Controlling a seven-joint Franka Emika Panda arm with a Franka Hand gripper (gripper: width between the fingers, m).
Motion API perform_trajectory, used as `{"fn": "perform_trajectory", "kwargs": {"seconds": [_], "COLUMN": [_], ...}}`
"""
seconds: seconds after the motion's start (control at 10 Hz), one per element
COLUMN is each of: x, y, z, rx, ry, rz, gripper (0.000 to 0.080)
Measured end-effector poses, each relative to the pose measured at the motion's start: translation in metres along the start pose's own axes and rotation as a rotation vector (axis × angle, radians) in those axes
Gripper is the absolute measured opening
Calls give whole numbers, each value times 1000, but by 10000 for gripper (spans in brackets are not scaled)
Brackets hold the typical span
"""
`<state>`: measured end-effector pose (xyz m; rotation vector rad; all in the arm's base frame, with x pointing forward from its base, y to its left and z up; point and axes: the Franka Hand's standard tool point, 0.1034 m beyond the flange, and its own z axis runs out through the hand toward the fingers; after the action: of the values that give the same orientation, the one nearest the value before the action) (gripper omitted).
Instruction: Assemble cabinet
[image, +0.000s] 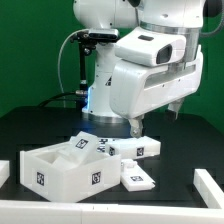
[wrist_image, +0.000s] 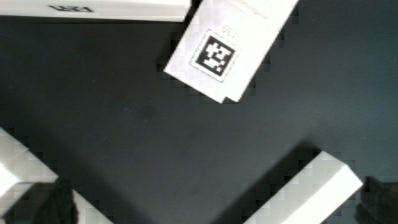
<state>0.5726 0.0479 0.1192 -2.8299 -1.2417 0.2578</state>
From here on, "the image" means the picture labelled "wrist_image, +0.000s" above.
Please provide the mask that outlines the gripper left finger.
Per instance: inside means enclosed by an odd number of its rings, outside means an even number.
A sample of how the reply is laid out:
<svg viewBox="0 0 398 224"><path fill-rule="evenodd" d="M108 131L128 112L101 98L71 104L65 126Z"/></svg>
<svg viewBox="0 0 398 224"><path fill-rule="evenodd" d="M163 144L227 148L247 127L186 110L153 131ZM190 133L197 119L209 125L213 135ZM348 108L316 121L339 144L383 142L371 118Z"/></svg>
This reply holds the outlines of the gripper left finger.
<svg viewBox="0 0 398 224"><path fill-rule="evenodd" d="M78 224L78 209L67 183L35 183L5 212L5 224Z"/></svg>

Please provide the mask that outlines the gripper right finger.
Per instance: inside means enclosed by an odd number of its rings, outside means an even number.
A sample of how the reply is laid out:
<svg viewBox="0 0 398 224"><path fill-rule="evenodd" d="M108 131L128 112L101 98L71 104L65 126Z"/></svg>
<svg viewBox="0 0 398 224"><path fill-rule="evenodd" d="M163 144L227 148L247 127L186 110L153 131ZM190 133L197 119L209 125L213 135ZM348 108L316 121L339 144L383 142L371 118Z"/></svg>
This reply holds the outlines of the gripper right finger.
<svg viewBox="0 0 398 224"><path fill-rule="evenodd" d="M355 220L359 224L398 224L398 182L366 177Z"/></svg>

